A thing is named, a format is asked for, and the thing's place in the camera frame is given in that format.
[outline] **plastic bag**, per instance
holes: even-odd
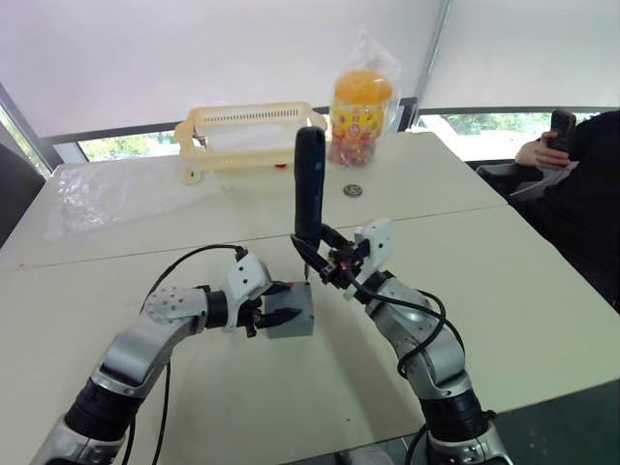
[[[167,213],[222,193],[213,172],[199,184],[181,180],[176,158],[90,163],[64,169],[49,182],[55,198],[45,238],[84,233]]]
[[[400,62],[362,26],[330,108],[329,157],[343,165],[372,160],[376,140],[391,124],[401,95]]]

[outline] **white table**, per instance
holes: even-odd
[[[160,158],[109,165],[124,163],[148,171],[168,164],[173,171],[173,162]],[[122,257],[293,230],[293,167],[220,172],[217,183],[216,194],[169,214],[49,241],[44,236],[57,188],[52,178],[0,250],[0,269]],[[360,198],[343,194],[349,183],[363,188]],[[146,190],[140,194],[149,195]],[[330,165],[324,199],[324,221],[333,227],[355,226],[375,217],[418,218],[506,204],[431,133],[385,137],[375,163],[365,169]]]
[[[351,229],[342,231],[351,234]],[[394,225],[387,268],[438,295],[459,328],[484,408],[498,412],[617,378],[620,319],[509,207]],[[299,279],[286,237],[247,242],[274,279]],[[181,251],[0,273],[0,450],[26,463],[81,388],[114,333]],[[231,263],[217,252],[171,282],[217,286]],[[409,434],[422,416],[396,374],[391,347],[361,306],[312,279],[310,337],[247,340],[208,330],[174,353],[163,464],[276,464]],[[136,463],[149,463],[162,384],[138,416]]]

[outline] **person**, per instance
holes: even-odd
[[[546,132],[516,154],[522,166],[576,168],[541,197],[510,204],[618,310],[620,289],[620,111],[577,125],[570,153],[547,146]]]

